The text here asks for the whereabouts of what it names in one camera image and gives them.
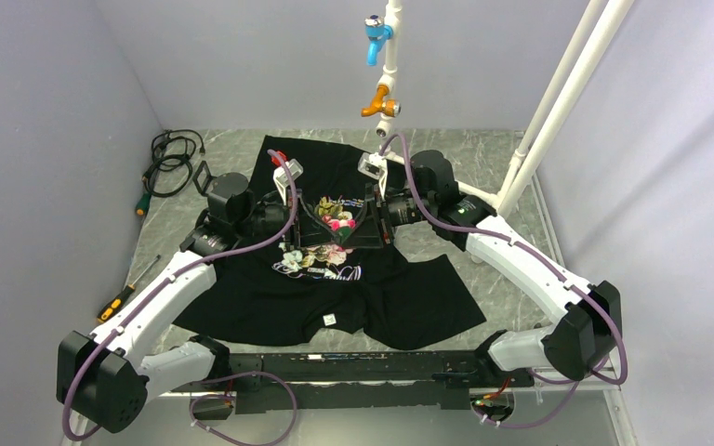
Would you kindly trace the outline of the black floral print t-shirt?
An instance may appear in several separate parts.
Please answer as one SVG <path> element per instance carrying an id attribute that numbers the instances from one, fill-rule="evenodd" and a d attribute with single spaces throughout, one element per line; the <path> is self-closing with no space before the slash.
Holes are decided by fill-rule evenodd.
<path id="1" fill-rule="evenodd" d="M 259 198 L 275 190 L 271 151 L 301 163 L 304 172 L 296 184 L 325 223 L 357 217 L 369 184 L 357 169 L 359 149 L 266 136 L 249 180 Z M 230 343 L 292 347 L 332 329 L 413 350 L 485 320 L 446 256 L 410 262 L 393 246 L 352 250 L 325 244 L 289 251 L 275 243 L 217 260 L 214 267 L 215 284 L 175 324 Z"/>

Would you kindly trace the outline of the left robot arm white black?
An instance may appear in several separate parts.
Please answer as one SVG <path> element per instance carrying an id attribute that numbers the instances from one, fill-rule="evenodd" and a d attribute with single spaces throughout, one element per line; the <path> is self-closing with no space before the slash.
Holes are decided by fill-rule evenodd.
<path id="1" fill-rule="evenodd" d="M 117 315 L 89 334 L 70 332 L 59 344 L 57 399 L 63 405 L 64 436 L 76 433 L 76 413 L 101 428 L 117 433 L 128 427 L 143 406 L 174 388 L 199 383 L 208 390 L 223 387 L 230 378 L 230 353 L 206 337 L 184 343 L 167 353 L 152 355 L 159 334 L 200 294 L 216 282 L 217 260 L 245 255 L 278 242 L 290 232 L 301 208 L 299 169 L 283 163 L 273 172 L 275 187 L 287 212 L 281 227 L 268 239 L 236 249 L 201 256 L 191 248 L 176 252 L 166 269 Z"/>

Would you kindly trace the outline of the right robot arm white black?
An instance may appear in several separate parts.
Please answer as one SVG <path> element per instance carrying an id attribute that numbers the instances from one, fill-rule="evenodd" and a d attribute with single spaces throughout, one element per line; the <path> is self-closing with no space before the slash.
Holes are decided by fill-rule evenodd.
<path id="1" fill-rule="evenodd" d="M 628 377 L 619 291 L 558 265 L 513 230 L 478 194 L 462 188 L 452 164 L 439 151 L 405 156 L 405 183 L 390 192 L 383 151 L 363 153 L 359 173 L 373 180 L 366 216 L 347 237 L 360 247 L 392 240 L 393 229 L 427 220 L 441 238 L 487 263 L 532 298 L 550 324 L 523 332 L 492 334 L 477 350 L 475 373 L 496 386 L 511 371 L 551 367 L 566 382 L 594 375 L 620 385 Z"/>

